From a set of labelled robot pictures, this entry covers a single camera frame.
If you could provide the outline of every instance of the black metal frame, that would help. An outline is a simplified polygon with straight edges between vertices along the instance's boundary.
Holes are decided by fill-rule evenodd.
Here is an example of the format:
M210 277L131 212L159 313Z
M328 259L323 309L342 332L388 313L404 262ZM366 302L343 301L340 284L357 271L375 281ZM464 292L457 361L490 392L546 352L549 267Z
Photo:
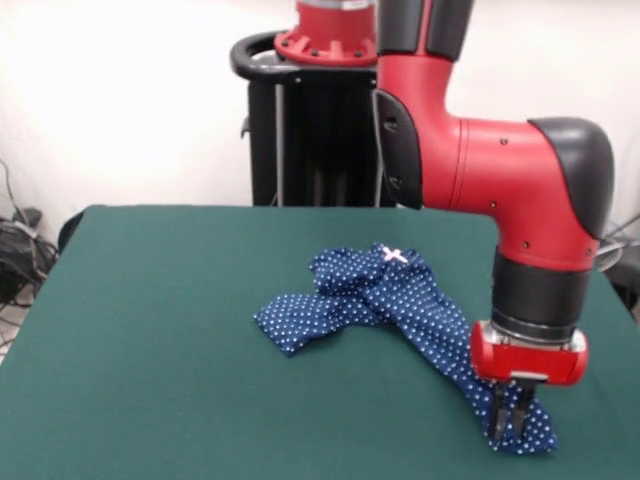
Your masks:
M375 67L292 63L273 51L278 33L231 50L233 71L249 80L254 205L395 206L378 162Z

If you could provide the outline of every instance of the red robot arm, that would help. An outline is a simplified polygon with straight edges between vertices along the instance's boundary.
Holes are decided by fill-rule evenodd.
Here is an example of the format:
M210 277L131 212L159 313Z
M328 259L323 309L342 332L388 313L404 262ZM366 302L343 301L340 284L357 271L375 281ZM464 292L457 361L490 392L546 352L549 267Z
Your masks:
M476 372L499 382L496 416L504 417L502 382L526 382L530 397L532 385L573 384L586 368L576 324L611 204L613 154L587 120L495 122L447 112L472 6L379 1L374 106L385 178L399 203L489 215L499 228L492 314L474 326L471 354ZM504 425L491 428L499 435Z

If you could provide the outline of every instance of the blue polka dot fabric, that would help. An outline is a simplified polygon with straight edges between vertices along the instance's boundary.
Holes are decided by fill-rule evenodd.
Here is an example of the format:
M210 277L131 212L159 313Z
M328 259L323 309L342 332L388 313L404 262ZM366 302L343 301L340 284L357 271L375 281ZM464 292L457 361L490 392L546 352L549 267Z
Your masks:
M327 250L313 259L310 269L316 295L282 295L255 315L257 324L284 354L291 356L309 341L351 325L395 325L425 360L460 389L491 448L519 455L557 448L551 419L537 399L529 406L522 438L517 439L511 422L500 441L489 438L492 385L479 379L471 367L470 326L438 289L433 272L417 251L401 252L380 244L369 251ZM509 387L506 404L511 409L518 394L517 386Z

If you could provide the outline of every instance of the green table cover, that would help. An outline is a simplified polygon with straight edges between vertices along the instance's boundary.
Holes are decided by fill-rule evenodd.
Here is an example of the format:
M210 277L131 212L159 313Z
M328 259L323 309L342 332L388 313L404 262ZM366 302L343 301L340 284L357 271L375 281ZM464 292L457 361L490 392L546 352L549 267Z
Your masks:
M560 449L492 452L458 390L391 328L286 358L252 319L312 291L325 248L415 247L486 318L496 230L403 209L94 207L0 366L0 478L640 478L640 339L595 274L584 380L546 388Z

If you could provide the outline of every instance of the white wall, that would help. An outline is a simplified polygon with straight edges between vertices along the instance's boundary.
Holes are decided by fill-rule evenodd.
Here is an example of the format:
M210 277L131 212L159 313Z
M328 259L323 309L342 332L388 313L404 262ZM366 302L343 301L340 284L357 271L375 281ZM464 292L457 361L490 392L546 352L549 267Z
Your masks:
M295 18L294 0L0 0L0 156L19 202L50 235L92 203L249 204L228 52ZM638 25L634 0L477 0L450 108L599 122L624 220L640 208Z

